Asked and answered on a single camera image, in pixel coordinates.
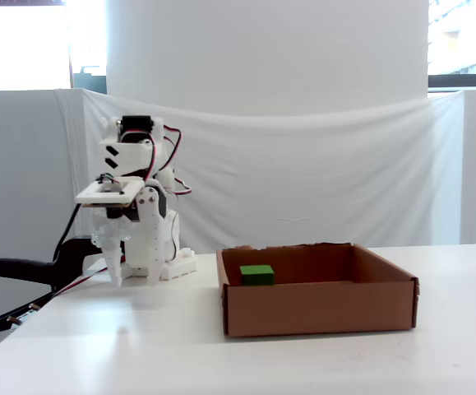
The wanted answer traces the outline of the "white gripper with motor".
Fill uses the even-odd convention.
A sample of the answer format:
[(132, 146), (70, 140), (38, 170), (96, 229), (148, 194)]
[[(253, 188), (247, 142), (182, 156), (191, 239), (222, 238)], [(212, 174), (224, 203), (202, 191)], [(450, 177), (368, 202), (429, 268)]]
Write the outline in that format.
[(159, 282), (164, 265), (167, 190), (150, 179), (97, 179), (90, 185), (93, 243), (100, 247), (115, 287), (122, 284), (121, 246), (137, 249), (135, 264), (146, 272), (148, 284)]

